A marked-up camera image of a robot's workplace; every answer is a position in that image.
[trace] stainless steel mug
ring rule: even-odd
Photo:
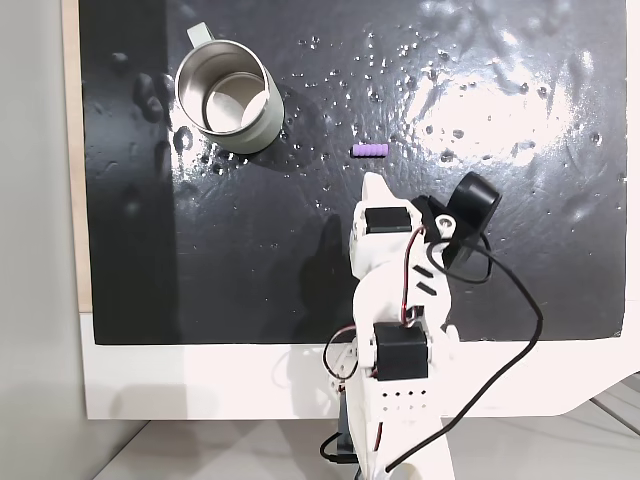
[[[282,129],[284,105],[267,69],[244,45],[215,40],[204,23],[187,30],[193,50],[176,75],[187,117],[221,147],[254,153]]]

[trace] black wire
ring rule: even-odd
[[[335,373],[333,370],[331,370],[331,367],[329,366],[329,362],[327,362],[327,350],[329,350],[329,345],[331,345],[331,339],[333,339],[333,337],[336,335],[336,333],[338,333],[340,330],[342,330],[342,328],[345,328],[345,327],[339,328],[338,330],[335,331],[335,333],[333,335],[331,335],[331,338],[325,344],[324,350],[322,351],[322,363],[324,364],[324,368],[327,370],[327,372],[329,372],[329,375],[331,375],[336,380],[340,380],[341,382],[343,382],[345,380],[349,380],[351,377],[353,377],[355,375],[355,373],[356,373],[356,370],[358,369],[358,361],[356,360],[356,363],[353,365],[353,370],[351,370],[349,375],[346,376],[346,377],[341,377],[340,375]]]
[[[489,243],[489,239],[482,232],[480,233],[480,240],[482,240],[482,243],[484,244],[485,250],[487,250],[487,252],[491,252],[491,244]],[[454,244],[455,243],[462,244],[461,241],[457,241],[457,240],[454,240],[454,239],[442,240],[442,241],[435,242],[435,243],[437,245],[439,243],[445,243],[445,242],[451,242],[451,243],[454,243]],[[433,265],[433,267],[436,270],[438,270],[440,273],[444,273],[445,275],[447,275],[450,278],[453,278],[454,280],[459,280],[461,282],[468,283],[470,285],[482,285],[483,283],[487,283],[487,281],[491,278],[491,273],[492,273],[492,270],[493,270],[493,259],[491,257],[487,257],[487,273],[485,274],[485,276],[482,277],[482,278],[467,278],[467,277],[464,277],[462,275],[459,275],[457,273],[452,272],[451,269],[445,269],[445,268],[441,267],[440,265],[438,265],[435,262],[435,260],[433,259],[433,249],[431,249],[431,250],[427,249],[427,258],[431,262],[431,265]]]
[[[320,445],[320,456],[325,460],[330,461],[331,463],[338,463],[341,465],[358,463],[358,456],[355,453],[345,453],[344,455],[335,455],[332,453],[327,453],[325,450],[329,446],[331,442],[333,442],[336,438],[342,435],[340,432],[336,432],[327,438],[322,445]]]
[[[462,410],[460,410],[460,412],[458,412],[458,414],[455,417],[453,417],[453,419],[447,425],[445,425],[440,430],[438,430],[433,435],[431,435],[429,438],[427,438],[426,440],[423,440],[418,445],[411,448],[406,453],[403,453],[396,460],[394,460],[389,465],[387,465],[387,467],[385,468],[385,471],[387,473],[391,472],[391,470],[396,468],[398,465],[400,465],[402,462],[404,462],[407,458],[409,458],[414,453],[418,452],[420,449],[426,447],[427,445],[434,442],[441,436],[450,432],[453,429],[453,427],[455,427],[460,422],[460,420],[462,420],[462,418],[469,412],[469,410],[471,410],[471,408],[478,402],[478,400],[480,400],[480,398],[487,392],[487,390],[489,390],[489,388],[491,388],[491,386],[494,383],[496,383],[496,381],[502,375],[505,374],[505,372],[507,372],[516,363],[518,363],[520,360],[526,357],[531,350],[533,350],[533,347],[535,347],[536,343],[538,343],[538,340],[540,340],[540,335],[542,334],[542,326],[544,323],[544,316],[542,314],[542,310],[540,310],[540,307],[536,303],[535,299],[529,293],[529,291],[524,286],[522,281],[518,278],[518,276],[515,273],[513,273],[513,271],[509,267],[502,264],[491,252],[464,240],[461,240],[461,241],[452,240],[452,239],[438,240],[436,242],[431,242],[431,244],[427,247],[427,258],[429,258],[429,261],[433,264],[434,267],[438,268],[438,270],[444,273],[445,275],[451,276],[452,278],[456,278],[453,276],[453,274],[451,274],[447,270],[445,269],[440,270],[441,268],[440,265],[437,265],[436,262],[433,260],[433,248],[436,247],[437,245],[440,245],[442,243],[447,243],[447,242],[459,243],[460,245],[467,247],[473,250],[474,252],[480,253],[481,255],[485,256],[488,259],[491,259],[493,263],[495,263],[500,268],[500,270],[502,270],[509,277],[509,279],[514,283],[514,285],[518,288],[520,293],[524,296],[524,298],[529,303],[529,306],[531,307],[531,309],[535,312],[537,317],[536,329],[535,329],[535,332],[533,333],[533,336],[531,337],[531,340],[529,340],[529,343],[527,344],[527,346],[524,347],[524,349],[520,353],[518,353],[515,357],[513,357],[502,368],[500,368],[500,370],[498,370],[487,381],[487,383],[485,383],[482,386],[482,388],[478,390],[478,392],[473,396],[473,398],[469,400],[469,402],[462,408]]]

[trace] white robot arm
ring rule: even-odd
[[[489,217],[498,201],[492,199]],[[350,238],[351,268],[360,279],[355,325],[343,329],[354,329],[356,337],[330,368],[352,372],[333,375],[332,386],[346,395],[349,433],[366,480],[391,478],[394,460],[442,428],[459,339],[453,325],[445,328],[451,295],[446,276],[427,259],[426,241],[452,238],[457,226],[442,212],[432,220],[437,232],[428,232],[423,212],[396,198],[380,175],[365,175]],[[441,267],[446,246],[433,249]],[[393,475],[453,480],[446,436],[411,455]]]

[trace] white frame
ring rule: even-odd
[[[627,24],[640,18],[627,4]],[[638,83],[628,29],[628,85]],[[640,370],[640,166],[637,89],[628,89],[628,210],[625,317],[619,338],[542,342],[498,381],[470,416],[559,415]],[[87,415],[90,419],[335,418],[319,345],[98,346],[93,317],[81,314]],[[458,412],[523,342],[465,342],[447,415]]]

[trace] purple cylinder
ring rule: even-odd
[[[351,148],[354,157],[386,157],[389,155],[388,143],[357,144]]]

